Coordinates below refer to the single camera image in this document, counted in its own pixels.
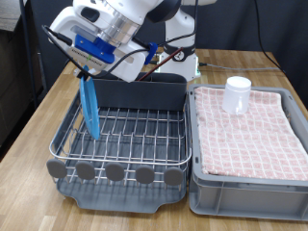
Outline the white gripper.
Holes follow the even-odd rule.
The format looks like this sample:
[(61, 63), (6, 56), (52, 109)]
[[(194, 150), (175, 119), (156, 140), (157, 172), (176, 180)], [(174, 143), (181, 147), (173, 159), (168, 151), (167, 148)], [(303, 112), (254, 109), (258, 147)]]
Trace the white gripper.
[[(72, 40), (71, 45), (60, 41), (60, 46), (78, 62), (92, 67), (89, 74), (110, 70), (114, 76), (132, 82), (141, 71), (145, 52), (130, 55), (113, 67), (125, 55), (141, 49), (131, 41), (139, 27), (112, 6), (74, 6), (63, 9), (50, 29)], [(74, 73), (74, 76), (81, 79), (84, 73)]]

